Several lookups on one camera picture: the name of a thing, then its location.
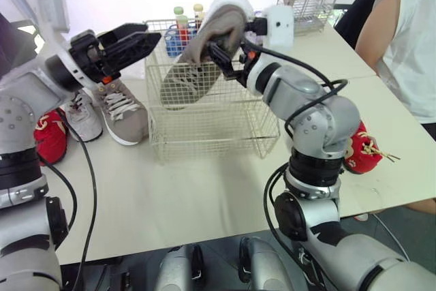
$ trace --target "black cable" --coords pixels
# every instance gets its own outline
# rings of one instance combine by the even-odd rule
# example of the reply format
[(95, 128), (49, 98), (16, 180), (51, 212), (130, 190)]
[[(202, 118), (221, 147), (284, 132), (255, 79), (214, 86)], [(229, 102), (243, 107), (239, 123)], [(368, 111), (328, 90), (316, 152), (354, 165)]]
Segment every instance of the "black cable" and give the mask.
[(293, 63), (295, 65), (301, 66), (303, 68), (305, 68), (306, 70), (310, 71), (311, 73), (314, 73), (318, 78), (320, 78), (325, 84), (326, 86), (329, 87), (330, 90), (333, 90), (333, 84), (331, 83), (331, 81), (327, 78), (327, 76), (325, 76), (323, 73), (321, 73), (320, 71), (318, 71), (316, 68), (310, 66), (309, 64), (306, 64), (302, 61), (299, 61), (298, 59), (295, 59), (293, 57), (289, 57), (286, 55), (281, 54), (280, 52), (277, 51), (273, 51), (267, 48), (264, 48), (262, 46), (258, 46), (257, 44), (254, 44), (253, 42), (250, 42), (245, 36), (243, 36), (243, 42), (245, 44), (247, 44), (250, 48), (259, 51), (259, 52), (263, 52), (267, 55), (271, 55), (274, 56), (276, 58), (280, 58), (283, 59), (284, 61), (289, 61), (290, 63)]
[(102, 273), (100, 274), (100, 278), (98, 279), (98, 282), (97, 282), (97, 285), (95, 286), (94, 291), (100, 290), (100, 288), (101, 288), (101, 286), (103, 284), (104, 275), (106, 275), (106, 270), (107, 269), (108, 269), (108, 265), (104, 265)]
[[(264, 189), (264, 212), (265, 212), (265, 218), (266, 222), (268, 223), (268, 226), (270, 228), (270, 231), (272, 235), (275, 237), (277, 242), (280, 244), (280, 246), (286, 251), (286, 253), (291, 257), (291, 259), (297, 264), (297, 266), (306, 273), (306, 267), (303, 266), (303, 264), (298, 259), (297, 255), (283, 242), (283, 240), (280, 238), (279, 234), (275, 230), (273, 223), (270, 218), (269, 210), (268, 210), (268, 192), (270, 190), (270, 186), (272, 183), (276, 183), (285, 172), (286, 168), (288, 166), (288, 163), (283, 164), (278, 169), (276, 169), (273, 174), (270, 176), (268, 181), (266, 182), (265, 189)], [(318, 281), (311, 281), (313, 284), (315, 284), (320, 290), (326, 291), (326, 287), (321, 284)]]
[[(269, 226), (270, 231), (271, 231), (272, 235), (274, 236), (274, 238), (277, 240), (277, 242), (280, 244), (280, 246), (286, 251), (286, 253), (291, 257), (291, 259), (293, 261), (295, 261), (295, 263), (298, 265), (298, 267), (303, 271), (303, 273), (305, 274), (305, 276), (308, 279), (308, 281), (310, 283), (312, 283), (314, 286), (318, 287), (321, 291), (327, 291), (327, 289), (326, 289), (324, 284), (320, 283), (319, 281), (311, 281), (309, 279), (309, 272), (306, 270), (306, 267), (300, 262), (300, 260), (295, 255), (295, 253), (283, 242), (283, 240), (280, 238), (279, 234), (275, 230), (275, 228), (273, 226), (273, 223), (271, 222), (271, 218), (270, 218), (270, 214), (269, 214), (269, 210), (268, 210), (268, 205), (266, 204), (266, 190), (268, 189), (268, 194), (270, 194), (270, 200), (271, 200), (272, 197), (273, 197), (273, 195), (272, 195), (273, 187), (275, 186), (277, 181), (285, 174), (285, 171), (286, 171), (288, 166), (289, 166), (288, 163), (280, 166), (278, 169), (276, 169), (273, 172), (273, 174), (268, 179), (268, 182), (266, 182), (265, 190), (264, 190), (264, 211), (265, 211), (265, 218), (266, 218), (266, 221), (268, 222), (268, 226)], [(333, 287), (336, 288), (336, 290), (338, 290), (336, 285), (333, 283), (331, 278), (329, 278), (329, 276), (326, 274), (326, 272), (324, 272), (322, 267), (315, 261), (314, 258), (312, 260), (314, 260), (314, 264), (316, 264), (318, 269), (323, 273), (322, 276), (325, 277), (330, 282), (330, 284)]]
[(68, 181), (68, 179), (65, 177), (64, 174), (61, 173), (57, 168), (53, 166), (53, 164), (47, 162), (47, 160), (42, 157), (40, 154), (38, 154), (38, 157), (40, 158), (40, 161), (44, 163), (45, 166), (47, 166), (49, 169), (51, 169), (61, 180), (64, 182), (65, 186), (68, 188), (68, 191), (71, 194), (71, 198), (73, 200), (73, 212), (71, 214), (71, 218), (69, 219), (68, 223), (68, 230), (71, 230), (73, 227), (74, 221), (76, 220), (76, 214), (77, 214), (77, 197), (76, 192), (74, 191), (73, 186)]
[(93, 164), (91, 162), (91, 158), (89, 157), (87, 146), (83, 142), (82, 138), (78, 135), (78, 133), (74, 130), (74, 128), (68, 123), (64, 114), (58, 108), (56, 109), (56, 112), (61, 117), (62, 122), (68, 127), (70, 132), (73, 133), (73, 135), (75, 135), (76, 139), (79, 141), (80, 145), (82, 146), (84, 155), (85, 155), (87, 162), (88, 162), (89, 172), (91, 173), (91, 180), (92, 180), (92, 184), (93, 184), (93, 213), (92, 213), (92, 217), (91, 217), (91, 223), (89, 224), (87, 239), (84, 243), (82, 259), (81, 259), (80, 264), (79, 264), (79, 270), (77, 273), (76, 281), (74, 282), (74, 286), (72, 288), (72, 291), (76, 291), (77, 287), (79, 285), (80, 278), (82, 277), (82, 274), (83, 274), (83, 265), (84, 265), (85, 260), (87, 259), (89, 241), (91, 240), (91, 235), (92, 235), (93, 229), (94, 229), (95, 217), (97, 216), (97, 184), (95, 183), (94, 168), (93, 168)]
[(324, 100), (332, 97), (333, 95), (336, 95), (340, 90), (345, 88), (345, 86), (348, 84), (348, 81), (347, 80), (335, 80), (332, 82), (332, 84), (334, 84), (334, 85), (339, 84), (339, 86), (335, 87), (333, 90), (327, 92), (325, 95), (313, 100), (312, 102), (305, 104), (303, 107), (300, 107), (291, 116), (289, 116), (287, 118), (287, 120), (285, 121), (285, 131), (291, 138), (293, 138), (293, 134), (292, 134), (291, 130), (289, 129), (289, 126), (291, 125), (292, 120), (295, 117), (297, 117), (299, 114), (304, 112), (305, 110), (308, 110), (309, 108), (314, 107), (315, 105), (323, 102)]

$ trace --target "person's arm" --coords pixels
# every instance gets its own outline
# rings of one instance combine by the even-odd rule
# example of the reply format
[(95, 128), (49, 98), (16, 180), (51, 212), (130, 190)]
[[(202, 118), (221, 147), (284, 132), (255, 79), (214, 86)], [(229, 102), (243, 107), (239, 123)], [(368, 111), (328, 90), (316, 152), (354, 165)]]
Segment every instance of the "person's arm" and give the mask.
[(375, 73), (376, 64), (392, 41), (400, 12), (400, 0), (381, 0), (360, 32), (356, 52)]

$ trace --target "metal wire rack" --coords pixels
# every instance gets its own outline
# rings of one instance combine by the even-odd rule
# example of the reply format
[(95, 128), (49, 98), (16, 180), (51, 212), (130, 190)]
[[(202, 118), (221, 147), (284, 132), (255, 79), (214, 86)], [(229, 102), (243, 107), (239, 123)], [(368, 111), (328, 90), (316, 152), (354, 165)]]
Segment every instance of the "metal wire rack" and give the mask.
[(294, 33), (321, 31), (333, 11), (336, 0), (277, 0), (294, 8)]
[[(146, 23), (165, 35), (175, 20)], [(229, 153), (265, 157), (280, 136), (268, 106), (235, 80), (226, 81), (214, 63), (175, 63), (167, 41), (163, 37), (146, 62), (150, 140), (160, 161)], [(242, 68), (239, 62), (234, 67)]]

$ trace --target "bottle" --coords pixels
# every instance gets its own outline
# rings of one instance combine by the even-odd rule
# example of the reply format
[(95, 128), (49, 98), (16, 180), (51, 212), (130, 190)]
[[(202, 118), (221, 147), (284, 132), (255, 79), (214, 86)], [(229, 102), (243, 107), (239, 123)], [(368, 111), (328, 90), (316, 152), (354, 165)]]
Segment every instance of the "bottle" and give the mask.
[(188, 17), (185, 15), (179, 15), (177, 17), (177, 29), (180, 40), (182, 41), (182, 46), (188, 44)]
[(188, 17), (183, 15), (183, 7), (174, 7), (174, 13), (176, 14), (176, 23), (178, 36), (181, 41), (181, 46), (186, 46), (188, 43)]
[(196, 3), (193, 6), (193, 12), (196, 18), (196, 29), (199, 29), (204, 18), (203, 5), (201, 3)]

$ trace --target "blue container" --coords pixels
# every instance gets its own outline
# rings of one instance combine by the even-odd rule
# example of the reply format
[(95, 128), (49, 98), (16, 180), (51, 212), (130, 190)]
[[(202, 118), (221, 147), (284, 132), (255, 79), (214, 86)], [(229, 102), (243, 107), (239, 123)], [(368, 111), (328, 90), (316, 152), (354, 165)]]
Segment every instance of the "blue container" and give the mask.
[[(196, 23), (189, 22), (188, 23), (188, 40), (195, 37), (197, 34)], [(186, 47), (186, 41), (180, 40), (180, 35), (178, 34), (177, 25), (171, 25), (169, 29), (165, 32), (165, 36), (163, 37), (166, 43), (166, 52), (169, 57), (177, 57), (179, 56)]]

